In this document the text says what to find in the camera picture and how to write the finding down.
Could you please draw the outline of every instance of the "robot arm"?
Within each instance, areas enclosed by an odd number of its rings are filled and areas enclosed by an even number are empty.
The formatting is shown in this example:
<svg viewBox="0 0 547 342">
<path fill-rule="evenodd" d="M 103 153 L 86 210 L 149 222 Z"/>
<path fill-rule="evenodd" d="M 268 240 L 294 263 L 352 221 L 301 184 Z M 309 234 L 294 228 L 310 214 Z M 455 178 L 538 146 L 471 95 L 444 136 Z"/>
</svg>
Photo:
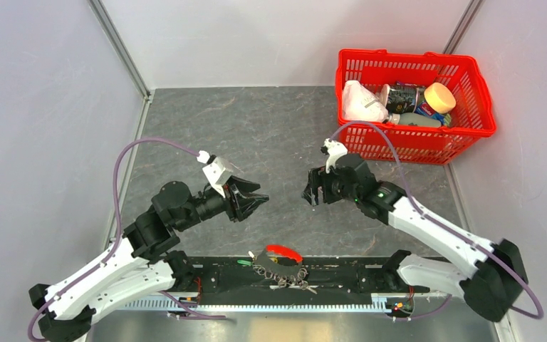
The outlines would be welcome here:
<svg viewBox="0 0 547 342">
<path fill-rule="evenodd" d="M 523 289 L 498 264 L 476 249 L 475 244 L 506 262 L 527 282 L 517 246 L 508 240 L 495 244 L 464 231 L 412 199 L 424 212 L 420 214 L 401 187 L 377 181 L 359 154 L 348 153 L 340 142 L 326 140 L 322 151 L 329 155 L 326 166 L 309 171 L 303 198 L 312 205 L 320 201 L 331 204 L 350 200 L 365 216 L 416 237 L 449 261 L 432 261 L 408 251 L 398 251 L 383 266 L 392 274 L 392 281 L 426 286 L 461 297 L 490 321 L 500 321 L 504 317 Z M 474 244 L 467 244 L 433 220 Z"/>
<path fill-rule="evenodd" d="M 254 194 L 260 185 L 231 175 L 226 160 L 201 152 L 199 161 L 209 180 L 203 192 L 192 196 L 183 182 L 169 182 L 152 198 L 150 208 L 124 229 L 114 255 L 103 263 L 113 248 L 89 262 L 72 276 L 54 285 L 37 284 L 29 290 L 32 304 L 41 308 L 54 302 L 38 322 L 50 341 L 74 341 L 101 318 L 148 294 L 168 289 L 186 289 L 193 280 L 193 268 L 184 252 L 171 248 L 179 244 L 175 231 L 184 231 L 225 212 L 233 222 L 250 216 L 266 195 Z M 89 269 L 97 269 L 78 281 Z M 56 294 L 73 281 L 72 288 Z"/>
</svg>

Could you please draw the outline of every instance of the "wire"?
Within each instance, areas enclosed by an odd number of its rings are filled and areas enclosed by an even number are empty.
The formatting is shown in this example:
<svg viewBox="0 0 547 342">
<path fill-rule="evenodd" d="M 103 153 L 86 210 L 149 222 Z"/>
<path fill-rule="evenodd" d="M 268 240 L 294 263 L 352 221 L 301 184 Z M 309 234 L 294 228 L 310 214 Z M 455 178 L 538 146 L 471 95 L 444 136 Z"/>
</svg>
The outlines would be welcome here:
<svg viewBox="0 0 547 342">
<path fill-rule="evenodd" d="M 367 121 L 360 121 L 360 120 L 350 121 L 350 122 L 340 126 L 332 134 L 330 139 L 331 140 L 336 139 L 337 135 L 342 130 L 344 130 L 345 128 L 347 128 L 350 125 L 355 125 L 355 124 L 368 125 L 368 126 L 372 127 L 385 140 L 385 142 L 387 143 L 387 146 L 389 146 L 389 149 L 391 150 L 391 153 L 393 154 L 393 157 L 395 158 L 395 162 L 397 163 L 398 170 L 400 172 L 400 177 L 401 177 L 404 189 L 406 191 L 407 198 L 410 201 L 410 204 L 412 204 L 412 206 L 414 207 L 414 210 L 416 210 L 418 212 L 418 214 L 420 214 L 421 217 L 424 217 L 425 219 L 428 219 L 429 221 L 435 223 L 437 226 L 439 226 L 440 228 L 442 228 L 446 232 L 449 232 L 450 234 L 454 235 L 458 239 L 461 239 L 462 241 L 464 241 L 464 243 L 473 246 L 475 249 L 482 252 L 488 258 L 490 258 L 495 263 L 497 263 L 500 267 L 502 267 L 502 269 L 504 271 L 506 271 L 506 273 L 510 274 L 513 277 L 513 279 L 515 279 L 515 281 L 517 283 L 519 283 L 519 285 L 523 288 L 523 290 L 529 295 L 529 298 L 531 298 L 531 301 L 533 302 L 533 305 L 536 307 L 536 310 L 537 310 L 538 313 L 531 313 L 531 312 L 528 312 L 528 311 L 524 311 L 523 309 L 516 308 L 514 306 L 511 306 L 511 309 L 513 309 L 516 312 L 519 312 L 520 314 L 528 316 L 530 318 L 542 319 L 544 317 L 544 309 L 542 308 L 542 303 L 540 303 L 540 300 L 538 299 L 536 294 L 533 292 L 531 287 L 529 287 L 529 285 L 513 269 L 511 269 L 511 267 L 509 265 L 507 265 L 504 261 L 500 260 L 500 258 L 498 258 L 494 254 L 492 254 L 487 249 L 483 248 L 481 245 L 477 244 L 476 242 L 469 239 L 468 237 L 465 237 L 462 234 L 456 232 L 452 228 L 445 225 L 443 222 L 440 222 L 439 220 L 435 219 L 434 217 L 429 216 L 427 213 L 423 212 L 422 209 L 420 209 L 420 207 L 416 204 L 416 202 L 414 200 L 414 197 L 412 196 L 412 192 L 410 191 L 410 187 L 408 186 L 408 183 L 407 183 L 407 180 L 406 180 L 406 177 L 405 177 L 405 173 L 404 173 L 404 170 L 402 168 L 402 163 L 400 162 L 400 157 L 399 157 L 399 155 L 397 155 L 397 151 L 395 150 L 395 147 L 393 147 L 393 144 L 389 140 L 389 137 L 387 137 L 387 135 L 379 127 L 377 127 L 373 123 L 369 123 Z"/>
<path fill-rule="evenodd" d="M 397 310 L 403 312 L 404 314 L 410 315 L 410 316 L 412 315 L 412 312 L 413 312 L 413 311 L 406 311 L 406 310 L 404 310 L 404 309 L 402 309 L 402 308 L 397 308 Z"/>
<path fill-rule="evenodd" d="M 410 286 L 410 296 L 407 297 L 408 303 L 411 303 L 414 306 L 414 287 Z"/>
<path fill-rule="evenodd" d="M 400 317 L 389 317 L 389 318 L 392 318 L 394 321 L 400 321 L 400 322 L 408 322 L 408 321 L 414 321 L 415 319 L 421 319 L 421 318 L 427 318 L 429 316 L 433 316 L 435 314 L 438 314 L 439 312 L 443 311 L 443 309 L 446 308 L 446 306 L 449 304 L 449 301 L 450 299 L 452 299 L 452 295 L 451 294 L 448 294 L 447 297 L 445 297 L 445 300 L 444 302 L 442 303 L 442 305 L 439 306 L 439 308 L 431 311 L 431 312 L 427 312 L 427 313 L 423 313 L 421 315 L 416 315 L 416 316 L 410 316 L 410 317 L 406 317 L 406 318 L 400 318 Z"/>
<path fill-rule="evenodd" d="M 196 302 L 200 304 L 200 299 L 202 299 L 202 280 L 200 279 L 199 276 L 197 276 L 196 279 L 194 279 L 194 283 L 198 285 L 198 296 L 196 297 Z"/>
<path fill-rule="evenodd" d="M 197 320 L 197 319 L 203 319 L 203 320 L 222 320 L 222 319 L 227 319 L 226 316 L 209 316 L 209 315 L 205 315 L 203 313 L 200 313 L 200 312 L 196 312 L 190 308 L 188 308 L 185 304 L 183 304 L 181 301 L 178 301 L 175 297 L 171 296 L 171 294 L 169 294 L 168 292 L 166 291 L 160 291 L 160 293 L 163 295 L 163 296 L 166 296 L 168 299 L 174 301 L 178 307 L 180 307 L 181 309 L 184 309 L 187 313 L 189 314 L 192 314 L 194 315 L 194 317 L 180 317 L 179 319 L 187 319 L 187 320 Z"/>
<path fill-rule="evenodd" d="M 116 232 L 115 232 L 115 240 L 114 244 L 112 245 L 112 248 L 110 248 L 110 251 L 104 256 L 104 258 L 100 261 L 99 264 L 96 264 L 94 267 L 87 270 L 87 272 L 81 274 L 78 278 L 72 280 L 68 283 L 68 285 L 64 286 L 60 291 L 56 292 L 53 297 L 51 297 L 48 301 L 43 304 L 39 310 L 37 310 L 34 315 L 32 316 L 30 323 L 28 324 L 28 329 L 26 331 L 28 335 L 28 339 L 33 342 L 45 342 L 47 341 L 46 338 L 38 338 L 34 336 L 33 328 L 36 324 L 36 321 L 38 320 L 38 317 L 51 305 L 53 302 L 56 301 L 56 298 L 62 297 L 65 292 L 72 289 L 76 284 L 80 283 L 83 279 L 87 278 L 93 272 L 97 271 L 101 265 L 105 264 L 110 258 L 112 258 L 112 255 L 116 253 L 116 250 L 118 249 L 118 246 L 120 245 L 120 242 L 122 241 L 122 235 L 123 235 L 123 225 L 122 220 L 120 218 L 120 198 L 118 195 L 118 171 L 120 169 L 120 164 L 123 162 L 123 158 L 131 150 L 134 148 L 134 146 L 139 145 L 141 143 L 163 143 L 172 147 L 176 147 L 182 151 L 185 151 L 189 153 L 190 155 L 193 155 L 195 157 L 199 156 L 199 153 L 189 149 L 188 147 L 185 147 L 183 145 L 180 145 L 174 141 L 164 139 L 164 138 L 141 138 L 137 139 L 136 141 L 133 141 L 129 145 L 125 146 L 123 150 L 118 155 L 118 158 L 116 159 L 116 163 L 114 164 L 114 175 L 113 175 L 113 181 L 112 181 L 112 189 L 113 189 L 113 197 L 114 197 L 114 216 L 116 218 Z"/>
</svg>

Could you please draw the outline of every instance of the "plastic basket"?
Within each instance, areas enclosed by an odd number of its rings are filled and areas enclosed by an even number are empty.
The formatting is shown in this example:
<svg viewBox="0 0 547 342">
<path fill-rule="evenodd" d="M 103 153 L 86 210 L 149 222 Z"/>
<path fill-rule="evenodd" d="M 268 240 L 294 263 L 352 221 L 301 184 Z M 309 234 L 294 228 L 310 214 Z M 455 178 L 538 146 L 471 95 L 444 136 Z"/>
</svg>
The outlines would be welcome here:
<svg viewBox="0 0 547 342">
<path fill-rule="evenodd" d="M 444 165 L 473 145 L 479 138 L 496 132 L 491 98 L 476 61 L 469 56 L 388 53 L 386 50 L 341 50 L 338 54 L 335 91 L 338 124 L 343 118 L 342 93 L 346 81 L 360 81 L 372 92 L 385 83 L 397 81 L 428 86 L 446 85 L 456 98 L 450 112 L 452 126 L 440 128 L 376 123 L 389 137 L 403 162 Z M 371 160 L 393 160 L 383 138 L 366 125 L 351 125 L 339 135 L 349 152 Z"/>
</svg>

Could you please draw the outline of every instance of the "white wall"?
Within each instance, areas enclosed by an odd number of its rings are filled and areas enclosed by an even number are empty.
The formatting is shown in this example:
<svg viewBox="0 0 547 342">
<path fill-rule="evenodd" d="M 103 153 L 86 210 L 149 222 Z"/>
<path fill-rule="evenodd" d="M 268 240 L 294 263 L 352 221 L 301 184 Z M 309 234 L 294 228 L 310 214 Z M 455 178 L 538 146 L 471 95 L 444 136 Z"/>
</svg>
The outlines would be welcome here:
<svg viewBox="0 0 547 342">
<path fill-rule="evenodd" d="M 87 1 L 0 1 L 0 341 L 98 255 L 142 99 Z"/>
<path fill-rule="evenodd" d="M 151 88 L 331 86 L 342 48 L 443 51 L 469 0 L 103 0 Z"/>
<path fill-rule="evenodd" d="M 546 317 L 511 318 L 522 341 L 547 341 L 547 1 L 486 1 L 457 53 L 478 60 L 498 124 L 454 162 L 465 207 L 475 232 L 520 247 Z"/>
</svg>

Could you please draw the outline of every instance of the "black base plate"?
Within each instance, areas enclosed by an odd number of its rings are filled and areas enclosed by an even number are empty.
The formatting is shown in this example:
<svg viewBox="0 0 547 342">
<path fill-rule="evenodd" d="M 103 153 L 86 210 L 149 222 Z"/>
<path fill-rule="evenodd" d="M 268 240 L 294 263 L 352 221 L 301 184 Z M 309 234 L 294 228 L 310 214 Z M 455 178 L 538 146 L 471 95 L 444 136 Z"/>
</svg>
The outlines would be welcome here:
<svg viewBox="0 0 547 342">
<path fill-rule="evenodd" d="M 443 258 L 431 258 L 445 261 Z M 238 264 L 248 257 L 191 256 L 190 264 L 202 283 L 201 304 L 204 305 L 346 305 L 371 304 L 372 293 L 406 294 L 405 284 L 395 289 L 385 281 L 381 266 L 388 258 L 380 257 L 305 257 L 310 286 L 318 294 L 298 289 L 271 289 L 273 280 L 258 275 L 252 267 Z M 293 260 L 278 258 L 279 264 L 292 265 Z M 197 291 L 194 284 L 186 291 Z M 416 286 L 419 293 L 428 288 Z"/>
</svg>

